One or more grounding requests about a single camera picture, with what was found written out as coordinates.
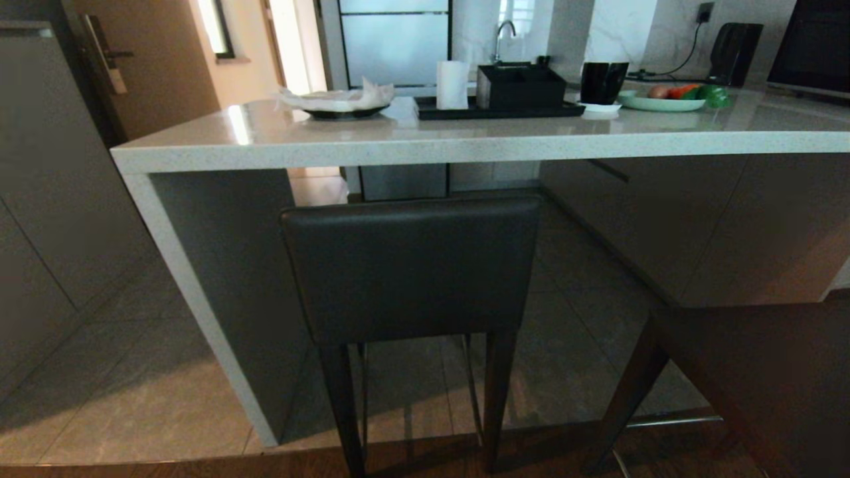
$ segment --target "faucet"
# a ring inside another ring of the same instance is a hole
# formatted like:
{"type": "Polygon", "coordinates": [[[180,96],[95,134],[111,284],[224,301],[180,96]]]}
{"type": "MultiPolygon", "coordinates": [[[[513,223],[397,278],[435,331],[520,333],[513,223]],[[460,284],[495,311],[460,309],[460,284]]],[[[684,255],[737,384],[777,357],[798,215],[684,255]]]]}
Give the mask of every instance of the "faucet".
{"type": "Polygon", "coordinates": [[[492,56],[494,65],[498,65],[499,63],[502,62],[502,57],[499,56],[499,45],[502,43],[502,35],[501,34],[502,34],[502,28],[504,28],[505,25],[511,27],[511,37],[517,36],[517,29],[514,28],[512,21],[505,20],[501,23],[501,25],[499,25],[499,29],[496,30],[496,52],[493,53],[493,56],[492,56]]]}

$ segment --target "paper towel roll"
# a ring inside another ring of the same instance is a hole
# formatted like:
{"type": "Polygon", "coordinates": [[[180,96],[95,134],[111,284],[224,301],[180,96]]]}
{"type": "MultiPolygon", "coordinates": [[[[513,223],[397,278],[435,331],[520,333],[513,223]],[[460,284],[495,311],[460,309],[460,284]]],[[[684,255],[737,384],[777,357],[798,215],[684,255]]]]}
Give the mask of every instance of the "paper towel roll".
{"type": "Polygon", "coordinates": [[[469,64],[463,61],[437,63],[437,109],[466,110],[469,64]]]}

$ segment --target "black cup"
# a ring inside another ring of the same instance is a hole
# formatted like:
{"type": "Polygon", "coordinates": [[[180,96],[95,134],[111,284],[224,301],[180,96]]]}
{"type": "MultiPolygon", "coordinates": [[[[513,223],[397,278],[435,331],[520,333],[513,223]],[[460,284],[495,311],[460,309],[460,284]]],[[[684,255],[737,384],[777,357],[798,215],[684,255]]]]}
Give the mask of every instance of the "black cup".
{"type": "Polygon", "coordinates": [[[628,71],[628,63],[585,63],[581,69],[581,102],[613,105],[628,71]]]}

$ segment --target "wall outlet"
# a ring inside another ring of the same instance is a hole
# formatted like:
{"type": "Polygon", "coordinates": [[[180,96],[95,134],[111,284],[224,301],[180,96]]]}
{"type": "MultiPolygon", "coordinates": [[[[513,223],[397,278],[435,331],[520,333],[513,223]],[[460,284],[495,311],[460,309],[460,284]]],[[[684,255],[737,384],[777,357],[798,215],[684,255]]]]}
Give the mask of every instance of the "wall outlet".
{"type": "Polygon", "coordinates": [[[696,22],[707,23],[711,20],[711,11],[714,9],[714,2],[700,3],[700,9],[696,11],[696,22]]]}

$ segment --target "green plate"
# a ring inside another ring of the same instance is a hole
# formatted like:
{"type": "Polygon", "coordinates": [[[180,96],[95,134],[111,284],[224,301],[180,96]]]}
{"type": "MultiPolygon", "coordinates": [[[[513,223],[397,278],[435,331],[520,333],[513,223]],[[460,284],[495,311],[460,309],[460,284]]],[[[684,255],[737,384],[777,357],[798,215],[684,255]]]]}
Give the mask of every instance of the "green plate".
{"type": "Polygon", "coordinates": [[[626,108],[633,110],[644,111],[693,111],[702,108],[706,103],[705,100],[658,100],[656,98],[640,98],[638,92],[633,89],[620,91],[617,96],[617,101],[620,101],[626,108]]]}

